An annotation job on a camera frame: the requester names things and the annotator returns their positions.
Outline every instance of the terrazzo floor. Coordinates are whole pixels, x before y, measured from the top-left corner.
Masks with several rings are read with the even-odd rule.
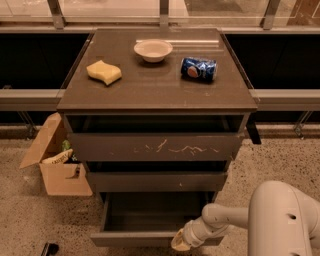
[[[304,127],[305,139],[292,125],[259,125],[261,145],[246,136],[217,201],[247,207],[253,190],[263,181],[280,180],[320,201],[320,125]],[[57,256],[245,256],[247,231],[235,228],[219,246],[185,253],[170,248],[97,248],[90,234],[99,231],[102,203],[92,197],[48,196],[37,166],[19,169],[30,140],[23,127],[0,127],[0,256],[41,255],[55,241]],[[313,249],[320,256],[319,249]]]

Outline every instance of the white bowl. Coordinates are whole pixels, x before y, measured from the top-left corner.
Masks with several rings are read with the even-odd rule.
[[[134,51],[147,62],[160,62],[172,52],[172,45],[164,40],[148,39],[137,43]]]

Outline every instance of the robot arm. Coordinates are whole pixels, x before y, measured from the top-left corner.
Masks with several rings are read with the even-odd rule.
[[[248,229],[249,256],[311,256],[311,247],[320,248],[319,213],[320,204],[311,197],[286,183],[267,181],[254,191],[249,209],[206,205],[171,246],[190,250],[238,226]]]
[[[177,251],[187,251],[198,247],[209,238],[223,237],[234,226],[247,228],[248,209],[228,208],[219,204],[208,204],[202,209],[202,215],[185,224],[171,242]]]

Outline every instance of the cardboard box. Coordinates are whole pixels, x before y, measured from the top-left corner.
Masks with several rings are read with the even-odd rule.
[[[28,149],[20,168],[39,164],[48,195],[91,196],[92,191],[82,164],[41,163],[43,159],[60,153],[62,141],[66,138],[67,131],[60,114],[50,115]]]

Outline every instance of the soda can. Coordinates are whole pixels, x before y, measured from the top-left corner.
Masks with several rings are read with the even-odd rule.
[[[217,75],[217,62],[216,60],[193,57],[183,58],[181,61],[181,74],[210,82]]]

